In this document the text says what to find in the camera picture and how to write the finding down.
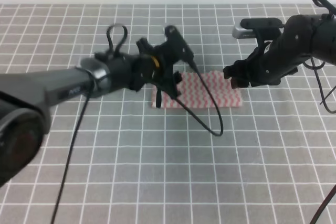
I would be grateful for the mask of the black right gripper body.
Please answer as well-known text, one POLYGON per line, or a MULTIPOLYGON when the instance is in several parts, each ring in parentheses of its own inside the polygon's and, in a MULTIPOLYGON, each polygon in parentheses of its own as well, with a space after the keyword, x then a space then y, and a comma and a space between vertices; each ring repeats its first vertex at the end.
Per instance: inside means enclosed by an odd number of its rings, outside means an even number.
POLYGON ((247 72, 252 87, 278 85, 282 77, 308 59, 313 21, 308 15, 290 17, 282 34, 270 44, 268 51, 248 60, 247 72))

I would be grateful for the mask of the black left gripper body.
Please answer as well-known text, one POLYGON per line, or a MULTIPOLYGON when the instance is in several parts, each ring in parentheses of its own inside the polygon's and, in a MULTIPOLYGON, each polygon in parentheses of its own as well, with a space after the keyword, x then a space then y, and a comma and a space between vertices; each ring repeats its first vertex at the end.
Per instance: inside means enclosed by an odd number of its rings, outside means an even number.
POLYGON ((177 56, 173 52, 172 43, 165 41, 156 46, 147 39, 137 42, 139 54, 132 56, 130 90, 139 91, 147 84, 153 84, 167 93, 178 93, 173 65, 177 56))

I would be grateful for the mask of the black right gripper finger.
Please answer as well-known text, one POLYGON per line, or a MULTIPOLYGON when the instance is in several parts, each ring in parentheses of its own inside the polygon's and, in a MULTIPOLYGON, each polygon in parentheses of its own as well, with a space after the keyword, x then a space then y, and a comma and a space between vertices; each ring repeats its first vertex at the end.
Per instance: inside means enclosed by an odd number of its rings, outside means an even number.
POLYGON ((230 84, 232 89, 248 88, 250 87, 250 80, 248 77, 231 77, 230 84))
POLYGON ((223 74, 225 79, 247 79, 246 60, 237 60, 232 65, 225 66, 223 69, 223 74))

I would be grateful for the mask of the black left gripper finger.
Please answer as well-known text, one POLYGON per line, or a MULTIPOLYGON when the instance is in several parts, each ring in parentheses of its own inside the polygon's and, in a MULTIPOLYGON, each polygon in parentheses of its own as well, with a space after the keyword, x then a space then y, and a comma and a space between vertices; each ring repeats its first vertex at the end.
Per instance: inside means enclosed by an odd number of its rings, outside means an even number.
POLYGON ((155 106, 156 108, 160 109, 162 104, 162 93, 161 89, 157 88, 156 89, 156 98, 155 98, 155 106))
POLYGON ((177 85, 181 83, 182 80, 182 74, 179 71, 169 71, 164 77, 163 91, 167 93, 171 99, 175 100, 181 95, 177 85))

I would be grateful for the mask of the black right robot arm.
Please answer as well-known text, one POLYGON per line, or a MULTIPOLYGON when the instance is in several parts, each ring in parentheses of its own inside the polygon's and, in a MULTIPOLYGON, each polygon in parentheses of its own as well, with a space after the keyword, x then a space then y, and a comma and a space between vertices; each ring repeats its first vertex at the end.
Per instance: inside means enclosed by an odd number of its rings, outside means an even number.
POLYGON ((311 57, 335 65, 335 6, 327 0, 312 1, 328 13, 293 15, 286 23, 277 18, 241 20, 241 31, 233 37, 255 38, 258 46, 246 59, 223 69, 233 89, 277 86, 311 57))

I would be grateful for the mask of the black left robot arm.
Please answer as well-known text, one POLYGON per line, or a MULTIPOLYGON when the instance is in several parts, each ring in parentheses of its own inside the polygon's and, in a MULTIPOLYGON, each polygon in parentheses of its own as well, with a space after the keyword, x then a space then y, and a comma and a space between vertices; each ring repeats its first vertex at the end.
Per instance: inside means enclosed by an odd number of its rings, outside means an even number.
POLYGON ((140 39, 137 46, 137 55, 108 49, 74 68, 1 75, 1 184, 36 156, 50 131, 53 106, 79 95, 97 98, 124 88, 139 91, 147 83, 178 93, 182 78, 172 68, 185 47, 171 39, 158 46, 140 39))

